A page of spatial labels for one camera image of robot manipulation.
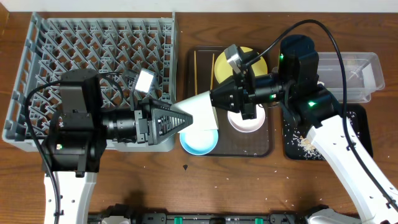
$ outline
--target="brown tray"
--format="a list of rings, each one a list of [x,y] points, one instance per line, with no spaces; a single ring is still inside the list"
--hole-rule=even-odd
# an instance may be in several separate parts
[[[185,88],[185,97],[195,95],[195,71],[193,54],[197,52],[197,86],[198,94],[210,90],[211,64],[213,54],[215,61],[226,47],[197,46],[188,53],[188,76]],[[213,88],[218,86],[214,77]],[[240,133],[229,123],[227,111],[216,109],[218,117],[218,143],[206,156],[237,156],[237,157],[263,157],[271,153],[274,148],[274,135],[272,124],[272,110],[263,105],[266,111],[264,124],[255,132]]]

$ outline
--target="wooden table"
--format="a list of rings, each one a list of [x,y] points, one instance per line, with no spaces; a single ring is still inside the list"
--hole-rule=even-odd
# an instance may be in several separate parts
[[[45,17],[166,17],[165,13],[44,13]],[[266,48],[288,26],[318,19],[331,30],[342,51],[375,52],[386,88],[364,104],[368,113],[374,159],[398,186],[398,14],[310,13],[178,13],[178,100],[183,99],[185,59],[196,45],[237,44]],[[0,42],[0,109],[3,126],[24,45],[30,13],[11,13]],[[333,47],[324,32],[305,25],[295,34],[309,35],[319,52]],[[271,67],[277,65],[277,49]],[[195,157],[179,141],[167,153],[106,151],[90,211],[115,203],[136,208],[165,208],[182,213],[302,212],[326,204],[340,213],[356,209],[326,162],[284,157],[280,111],[275,110],[275,149],[265,158]],[[44,173],[38,153],[0,142],[0,223],[43,223]],[[188,165],[187,171],[182,167]]]

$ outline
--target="black tray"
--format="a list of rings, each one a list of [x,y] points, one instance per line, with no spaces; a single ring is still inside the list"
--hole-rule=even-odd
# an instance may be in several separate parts
[[[373,157],[372,142],[368,127],[368,118],[366,111],[361,105],[348,104],[347,116],[351,120],[351,125],[371,157]],[[306,152],[302,146],[299,146],[300,136],[303,138],[310,130],[310,126],[293,128],[286,120],[283,120],[283,140],[284,152],[289,159],[295,160],[325,160],[318,150]]]
[[[215,61],[226,47],[197,46],[188,53],[187,82],[185,97],[195,95],[195,72],[193,53],[197,52],[197,85],[198,94],[210,90],[211,64],[213,54]],[[218,86],[214,77],[213,88]],[[218,142],[216,147],[206,156],[236,156],[236,157],[263,157],[271,153],[274,148],[274,132],[272,130],[272,109],[263,105],[266,111],[264,124],[255,132],[240,133],[229,123],[227,111],[216,109],[218,117]]]

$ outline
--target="white bowl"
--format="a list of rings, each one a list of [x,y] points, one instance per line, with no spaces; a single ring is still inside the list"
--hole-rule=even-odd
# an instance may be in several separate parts
[[[180,133],[182,147],[190,154],[201,156],[211,152],[218,142],[218,130]]]
[[[251,133],[257,131],[264,124],[266,120],[266,111],[260,105],[256,105],[257,118],[256,119],[242,119],[241,113],[228,112],[228,121],[236,129],[242,133]]]

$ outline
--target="dish rack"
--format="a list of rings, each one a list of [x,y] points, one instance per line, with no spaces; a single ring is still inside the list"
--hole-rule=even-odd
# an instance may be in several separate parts
[[[19,64],[2,133],[5,142],[24,151],[37,151],[27,132],[23,113],[26,96],[34,88],[60,79],[61,74],[79,68],[91,68],[99,73],[123,72],[125,69],[154,71],[156,81],[148,94],[141,95],[130,89],[133,82],[114,76],[123,92],[120,93],[106,80],[101,80],[103,106],[130,107],[130,97],[136,100],[152,97],[175,103],[177,69],[177,32],[175,14],[172,18],[99,18],[99,19],[43,19],[33,13]],[[46,137],[53,113],[62,108],[58,86],[35,94],[29,108],[29,118],[40,141]],[[107,140],[107,149],[118,151],[170,151],[174,138],[156,146]]]

